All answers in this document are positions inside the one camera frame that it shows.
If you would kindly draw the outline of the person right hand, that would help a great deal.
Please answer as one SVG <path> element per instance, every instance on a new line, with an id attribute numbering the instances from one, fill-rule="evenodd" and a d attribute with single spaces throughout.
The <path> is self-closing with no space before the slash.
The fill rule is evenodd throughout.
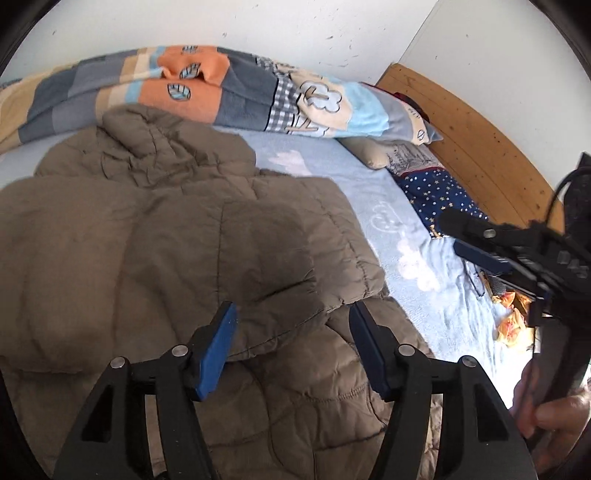
<path id="1" fill-rule="evenodd" d="M 590 420 L 590 390 L 587 386 L 572 395 L 536 406 L 533 391 L 539 372 L 536 360 L 530 360 L 514 389 L 510 413 L 525 438 L 537 429 L 551 433 L 546 446 L 533 455 L 539 474 L 559 466 L 572 451 Z"/>

